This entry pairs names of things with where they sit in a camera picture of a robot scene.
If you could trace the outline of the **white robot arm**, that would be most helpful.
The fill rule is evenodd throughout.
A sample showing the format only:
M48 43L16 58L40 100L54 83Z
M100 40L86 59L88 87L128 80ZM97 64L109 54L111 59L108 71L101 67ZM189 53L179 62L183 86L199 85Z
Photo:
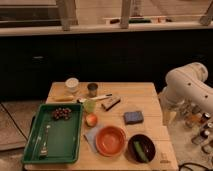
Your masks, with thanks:
M213 114L213 88L205 84L207 78L208 70L199 62L170 70L165 77L167 86L159 97L162 109L176 108L190 100L204 112Z

